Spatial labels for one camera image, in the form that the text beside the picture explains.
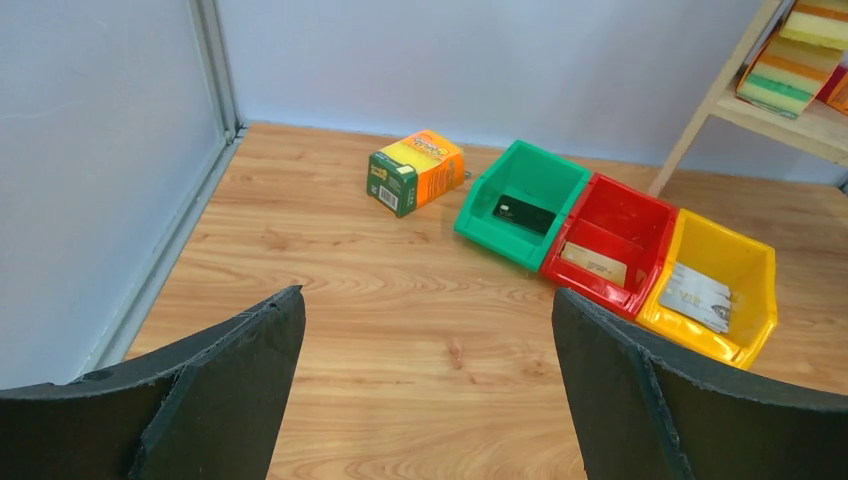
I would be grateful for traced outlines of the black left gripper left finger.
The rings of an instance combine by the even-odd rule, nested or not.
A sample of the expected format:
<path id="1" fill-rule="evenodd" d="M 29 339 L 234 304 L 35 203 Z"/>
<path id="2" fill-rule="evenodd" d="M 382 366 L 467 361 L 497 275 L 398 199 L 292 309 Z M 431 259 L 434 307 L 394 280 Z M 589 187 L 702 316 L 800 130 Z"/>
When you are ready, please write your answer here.
<path id="1" fill-rule="evenodd" d="M 5 479 L 263 479 L 305 333 L 299 286 L 74 381 L 1 393 Z"/>

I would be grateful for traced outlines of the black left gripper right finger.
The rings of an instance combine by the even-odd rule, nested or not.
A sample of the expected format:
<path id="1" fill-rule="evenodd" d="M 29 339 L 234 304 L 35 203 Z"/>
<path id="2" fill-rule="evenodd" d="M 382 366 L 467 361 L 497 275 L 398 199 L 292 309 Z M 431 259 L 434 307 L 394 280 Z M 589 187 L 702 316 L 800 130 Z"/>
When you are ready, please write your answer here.
<path id="1" fill-rule="evenodd" d="M 591 479 L 843 479 L 847 399 L 728 366 L 559 289 L 552 328 Z"/>

